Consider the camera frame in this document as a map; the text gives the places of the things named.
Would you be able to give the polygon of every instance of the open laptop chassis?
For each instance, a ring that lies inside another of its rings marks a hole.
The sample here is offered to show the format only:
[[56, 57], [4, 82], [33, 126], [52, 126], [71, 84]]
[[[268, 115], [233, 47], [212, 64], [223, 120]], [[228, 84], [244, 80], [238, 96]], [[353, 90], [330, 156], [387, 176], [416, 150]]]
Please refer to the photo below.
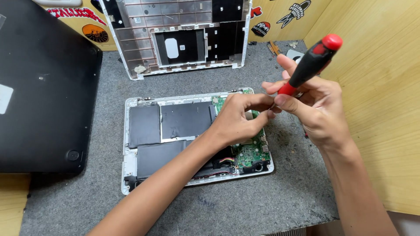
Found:
[[[212, 94], [127, 99], [122, 193], [127, 195], [202, 134], [216, 118], [226, 97], [234, 93], [253, 94], [254, 91], [240, 88]], [[246, 112], [248, 120], [258, 114], [257, 111]], [[252, 139], [221, 150], [186, 186], [267, 174], [273, 170], [262, 129]]]

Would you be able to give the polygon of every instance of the red screwdriver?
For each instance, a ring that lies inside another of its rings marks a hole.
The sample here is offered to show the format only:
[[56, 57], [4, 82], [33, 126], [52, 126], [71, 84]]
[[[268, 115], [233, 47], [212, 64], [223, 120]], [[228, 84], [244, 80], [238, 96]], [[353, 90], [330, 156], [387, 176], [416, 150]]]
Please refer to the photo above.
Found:
[[323, 37], [305, 53], [290, 80], [280, 88], [278, 94], [293, 95], [299, 86], [328, 66], [342, 44], [343, 40], [336, 34]]

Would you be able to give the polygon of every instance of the orange sticker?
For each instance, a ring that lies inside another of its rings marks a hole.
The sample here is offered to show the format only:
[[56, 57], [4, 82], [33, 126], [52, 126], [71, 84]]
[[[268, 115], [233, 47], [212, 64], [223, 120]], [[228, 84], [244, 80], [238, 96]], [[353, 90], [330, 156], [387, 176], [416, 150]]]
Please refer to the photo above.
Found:
[[88, 24], [81, 29], [83, 34], [90, 40], [98, 43], [108, 41], [108, 33], [99, 26]]

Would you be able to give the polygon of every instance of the motherboard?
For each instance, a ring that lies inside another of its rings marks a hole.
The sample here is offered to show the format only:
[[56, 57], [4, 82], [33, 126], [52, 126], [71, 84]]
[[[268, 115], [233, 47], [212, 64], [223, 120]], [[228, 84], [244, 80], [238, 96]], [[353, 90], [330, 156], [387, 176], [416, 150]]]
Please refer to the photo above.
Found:
[[[253, 94], [250, 90], [243, 90], [244, 94]], [[212, 97], [212, 103], [215, 106], [216, 114], [220, 112], [223, 104], [225, 103], [226, 97], [215, 96]], [[258, 111], [250, 111], [252, 118], [256, 118], [259, 115]], [[255, 165], [255, 163], [270, 160], [270, 153], [268, 151], [267, 139], [265, 137], [264, 130], [254, 136], [253, 138], [246, 140], [240, 144], [232, 146], [235, 168], [249, 168]]]

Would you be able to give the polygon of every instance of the wire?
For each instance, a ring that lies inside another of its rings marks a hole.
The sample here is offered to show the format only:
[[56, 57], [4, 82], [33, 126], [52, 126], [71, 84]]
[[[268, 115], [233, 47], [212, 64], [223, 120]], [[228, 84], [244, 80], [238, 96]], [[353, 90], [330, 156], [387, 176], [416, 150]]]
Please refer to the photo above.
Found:
[[226, 158], [221, 159], [221, 160], [219, 161], [219, 163], [222, 163], [222, 162], [225, 162], [225, 161], [235, 162], [235, 160], [234, 160], [233, 158], [231, 158], [231, 157], [226, 157]]

